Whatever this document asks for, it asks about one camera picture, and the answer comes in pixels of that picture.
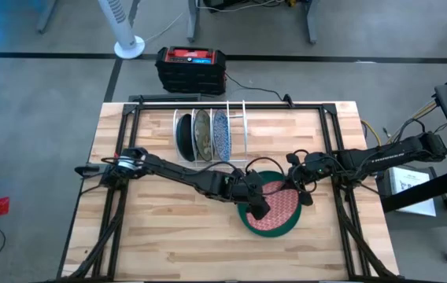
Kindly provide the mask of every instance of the metal table leg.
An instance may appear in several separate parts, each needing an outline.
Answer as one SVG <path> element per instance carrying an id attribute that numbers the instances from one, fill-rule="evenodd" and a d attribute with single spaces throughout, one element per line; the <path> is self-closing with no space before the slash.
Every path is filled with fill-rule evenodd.
<path id="1" fill-rule="evenodd" d="M 306 21 L 308 25 L 308 40 L 311 44 L 316 44 L 318 40 L 316 36 L 316 10 L 318 9 L 318 3 L 320 0 L 309 0 L 304 3 L 304 9 L 306 14 Z"/>
<path id="2" fill-rule="evenodd" d="M 36 24 L 36 30 L 43 34 L 45 33 L 45 29 L 47 27 L 47 23 L 49 22 L 50 16 L 54 11 L 54 7 L 56 5 L 57 0 L 47 0 L 45 9 L 43 10 L 40 18 L 38 19 L 38 23 Z"/>
<path id="3" fill-rule="evenodd" d="M 195 40 L 195 27 L 199 17 L 199 8 L 197 6 L 199 5 L 199 0 L 189 0 L 189 20 L 187 21 L 187 39 L 189 42 L 194 42 Z"/>

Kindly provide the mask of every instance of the green plate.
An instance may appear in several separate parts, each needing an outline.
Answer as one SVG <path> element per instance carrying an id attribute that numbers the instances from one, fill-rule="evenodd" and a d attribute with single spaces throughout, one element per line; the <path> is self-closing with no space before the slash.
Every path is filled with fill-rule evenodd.
<path id="1" fill-rule="evenodd" d="M 274 171 L 262 171 L 259 173 L 267 189 L 276 190 L 273 185 L 283 180 L 281 173 Z M 239 217 L 245 226 L 253 233 L 262 237 L 279 237 L 292 230 L 301 217 L 302 206 L 298 199 L 298 192 L 294 189 L 285 189 L 283 192 L 266 196 L 266 201 L 271 206 L 270 212 L 260 221 L 257 221 L 246 213 L 246 204 L 238 204 Z"/>

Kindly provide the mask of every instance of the dish rack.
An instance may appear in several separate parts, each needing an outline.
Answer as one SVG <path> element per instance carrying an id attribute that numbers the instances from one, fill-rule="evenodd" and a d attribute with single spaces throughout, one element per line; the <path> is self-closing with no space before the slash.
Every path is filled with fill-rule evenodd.
<path id="1" fill-rule="evenodd" d="M 231 146 L 231 158 L 227 161 L 231 164 L 233 164 L 234 166 L 238 167 L 238 168 L 244 168 L 247 164 L 248 164 L 248 121 L 246 119 L 246 103 L 243 100 L 242 101 L 242 114 L 237 114 L 237 115 L 231 115 L 231 112 L 229 110 L 229 101 L 227 101 L 227 105 L 226 105 L 226 109 L 227 109 L 227 125 L 228 125 L 228 129 L 229 129 L 229 133 L 228 133 L 228 141 L 229 144 L 231 145 L 231 132 L 232 132 L 232 128 L 231 128 L 231 119 L 242 119 L 242 125 L 243 125 L 243 129 L 244 129 L 244 150 L 245 150 L 245 158 L 244 159 L 233 159 L 232 158 L 232 146 Z M 191 112 L 191 121 L 190 121 L 190 136 L 192 138 L 192 150 L 194 150 L 194 156 L 195 156 L 195 160 L 194 161 L 188 161 L 185 160 L 181 153 L 179 152 L 178 149 L 178 143 L 176 142 L 176 126 L 178 125 L 178 121 L 181 118 L 182 115 L 186 114 L 183 113 L 181 114 L 180 111 L 178 109 L 175 110 L 175 113 L 173 114 L 173 143 L 176 147 L 176 155 L 178 157 L 178 163 L 186 166 L 186 167 L 191 167 L 193 169 L 202 169 L 204 167 L 207 167 L 211 164 L 214 164 L 216 162 L 221 161 L 218 158 L 218 155 L 215 154 L 215 150 L 214 150 L 214 142 L 213 142 L 213 113 L 215 112 L 215 109 L 210 108 L 209 109 L 209 125 L 210 125 L 210 132 L 209 135 L 211 136 L 211 160 L 210 161 L 205 161 L 203 160 L 199 155 L 198 155 L 198 151 L 196 148 L 196 144 L 195 144 L 195 138 L 194 138 L 194 121 L 195 121 L 195 114 L 196 111 L 198 109 L 193 108 L 192 112 Z M 229 168 L 228 165 L 226 164 L 219 164 L 216 165 L 212 168 Z"/>

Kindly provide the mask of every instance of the battery box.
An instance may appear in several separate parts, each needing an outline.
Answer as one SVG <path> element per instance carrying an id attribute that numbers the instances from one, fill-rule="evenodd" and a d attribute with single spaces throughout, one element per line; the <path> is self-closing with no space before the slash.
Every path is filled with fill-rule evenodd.
<path id="1" fill-rule="evenodd" d="M 225 54 L 194 47 L 164 47 L 155 63 L 164 89 L 183 94 L 225 92 Z"/>

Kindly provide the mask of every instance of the black metal frame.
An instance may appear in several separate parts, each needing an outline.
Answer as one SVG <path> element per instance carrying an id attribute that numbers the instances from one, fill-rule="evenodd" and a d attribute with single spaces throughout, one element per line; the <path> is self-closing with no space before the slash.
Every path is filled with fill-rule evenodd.
<path id="1" fill-rule="evenodd" d="M 120 121 L 120 129 L 119 129 L 119 135 L 117 139 L 116 144 L 116 153 L 119 154 L 122 150 L 123 143 L 124 143 L 124 135 L 125 130 L 127 126 L 127 118 L 134 114 L 133 119 L 133 125 L 131 129 L 131 138 L 129 141 L 129 147 L 135 146 L 135 137 L 138 130 L 139 125 L 139 115 L 141 110 L 169 110 L 169 109 L 207 109 L 207 108 L 226 108 L 227 104 L 222 103 L 169 103 L 169 104 L 154 104 L 154 103 L 138 103 L 138 104 L 126 104 L 124 105 L 123 113 L 122 113 L 122 119 Z M 241 104 L 230 104 L 230 109 L 240 109 L 242 107 Z M 287 103 L 274 103 L 274 104 L 261 104 L 261 103 L 247 103 L 246 104 L 247 109 L 311 109 L 316 110 L 320 114 L 320 122 L 322 127 L 322 134 L 324 139 L 325 148 L 327 150 L 328 154 L 332 154 L 332 145 L 331 145 L 331 139 L 330 139 L 330 133 L 328 130 L 328 124 L 327 124 L 327 115 L 329 115 L 332 119 L 333 128 L 334 128 L 334 136 L 335 141 L 337 144 L 338 149 L 344 149 L 344 145 L 342 142 L 342 134 L 341 129 L 338 122 L 338 114 L 337 109 L 335 107 L 335 104 L 296 104 L 294 108 L 292 108 Z M 338 186 L 338 180 L 336 178 L 332 178 L 332 187 L 334 192 L 334 198 L 335 201 L 339 204 L 342 203 L 342 197 L 341 197 L 341 190 Z M 119 204 L 117 206 L 116 214 L 114 215 L 112 221 L 109 223 L 109 218 L 111 215 L 111 209 L 112 209 L 112 202 L 114 198 L 115 191 L 120 191 L 120 199 Z M 353 222 L 353 225 L 358 232 L 359 235 L 362 233 L 361 225 L 360 225 L 360 219 L 358 217 L 358 211 L 356 209 L 356 200 L 355 196 L 353 194 L 352 190 L 348 190 L 345 192 L 346 199 L 349 204 L 349 212 L 350 212 L 350 218 Z M 84 277 L 87 271 L 84 270 L 84 272 L 80 272 L 80 274 L 77 274 L 78 276 L 74 276 L 72 274 L 70 277 L 61 277 L 61 273 L 63 271 L 63 266 L 65 264 L 66 255 L 68 252 L 68 245 L 69 241 L 71 239 L 72 235 L 72 228 L 75 222 L 76 212 L 78 210 L 79 206 L 79 199 L 77 200 L 75 211 L 73 212 L 73 218 L 72 223 L 69 228 L 68 237 L 66 240 L 66 246 L 65 250 L 63 251 L 63 255 L 61 257 L 61 262 L 59 266 L 59 271 L 57 273 L 57 280 L 56 281 L 78 281 L 78 282 L 85 282 L 85 281 L 113 281 L 115 277 L 115 269 L 116 269 L 116 260 L 118 256 L 118 249 L 120 245 L 120 232 L 122 228 L 122 220 L 124 217 L 124 209 L 126 204 L 126 198 L 127 198 L 127 183 L 124 186 L 121 186 L 120 188 L 116 188 L 115 190 L 109 190 L 106 195 L 106 201 L 105 201 L 105 209 L 103 211 L 103 217 L 102 217 L 102 227 L 100 230 L 100 240 L 94 246 L 93 251 L 95 249 L 98 250 L 97 256 L 95 256 L 92 259 L 92 262 L 90 261 L 86 262 L 89 259 L 89 256 L 87 257 L 86 261 L 84 261 L 88 266 L 89 264 L 94 265 L 94 269 L 92 270 L 91 277 Z M 351 246 L 349 243 L 349 237 L 348 237 L 348 230 L 342 223 L 342 215 L 341 213 L 345 213 L 341 211 L 340 209 L 336 209 L 336 212 L 338 213 L 338 223 L 339 223 L 339 229 L 341 233 L 341 239 L 342 239 L 342 249 L 345 256 L 345 266 L 346 270 L 348 272 L 348 278 L 350 281 L 386 281 L 386 282 L 420 282 L 420 281 L 411 281 L 407 279 L 402 279 L 399 277 L 392 277 L 392 278 L 383 278 L 383 277 L 372 277 L 368 265 L 368 260 L 364 256 L 363 249 L 360 246 L 357 246 L 359 257 L 360 257 L 360 263 L 362 266 L 362 273 L 363 275 L 356 275 L 355 273 L 355 267 L 353 262 L 353 256 L 351 252 Z M 106 242 L 111 237 L 111 234 L 113 233 L 113 242 L 111 247 L 111 253 L 110 253 L 110 261 L 109 266 L 107 270 L 107 275 L 101 276 L 101 265 L 102 265 L 102 249 L 104 248 Z"/>

